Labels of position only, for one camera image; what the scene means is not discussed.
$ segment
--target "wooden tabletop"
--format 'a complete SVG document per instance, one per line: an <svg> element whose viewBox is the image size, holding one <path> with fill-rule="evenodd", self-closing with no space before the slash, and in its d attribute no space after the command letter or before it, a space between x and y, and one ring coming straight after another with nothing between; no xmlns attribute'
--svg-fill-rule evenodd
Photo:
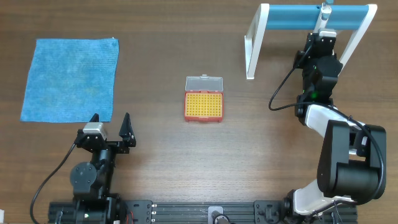
<svg viewBox="0 0 398 224"><path fill-rule="evenodd" d="M300 1L320 4L321 0ZM0 209L5 222L31 223L35 191L67 153L83 123L19 121L38 38L119 39L110 139L130 113L137 147L117 157L112 192L156 202L280 200L316 178L323 139L302 126L292 108L272 112L268 101L290 70L307 32L266 32L255 80L246 80L244 35L254 1L0 1ZM268 1L298 4L297 1ZM376 3L369 30L342 71L333 99L346 114L387 131L387 188L362 205L360 223L396 223L398 210L398 4ZM350 37L338 35L338 55ZM183 118L186 76L224 79L222 123ZM295 71L275 106L295 102ZM70 170L90 153L75 149L35 204L47 221L51 201L70 201Z"/></svg>

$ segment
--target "white stand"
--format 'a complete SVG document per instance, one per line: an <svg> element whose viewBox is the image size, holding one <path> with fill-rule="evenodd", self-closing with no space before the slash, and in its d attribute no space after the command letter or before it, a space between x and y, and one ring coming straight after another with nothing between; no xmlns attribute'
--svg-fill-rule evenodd
<svg viewBox="0 0 398 224"><path fill-rule="evenodd" d="M358 30L355 30L351 35L351 38L349 39L348 44L343 54L341 55L340 62L343 64L343 67L346 65L348 59L353 54L356 46L359 44L359 41L361 41L363 35L368 29L377 11L377 5L368 4L368 6L369 6L368 13L363 19ZM245 50L245 59L246 59L247 79L254 79L254 72L256 71L257 61L260 54L262 38L266 31L268 13L269 13L269 4L260 4L250 24L249 30L247 34L244 36L244 50ZM317 26L325 27L326 24L317 23Z"/></svg>

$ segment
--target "open lid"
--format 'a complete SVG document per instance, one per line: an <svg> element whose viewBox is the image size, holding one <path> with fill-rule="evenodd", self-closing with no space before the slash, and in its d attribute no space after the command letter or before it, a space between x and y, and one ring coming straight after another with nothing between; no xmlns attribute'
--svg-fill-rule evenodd
<svg viewBox="0 0 398 224"><path fill-rule="evenodd" d="M187 77L187 82L185 83L185 91L222 92L223 90L222 77L208 77L206 74L200 77Z"/></svg>

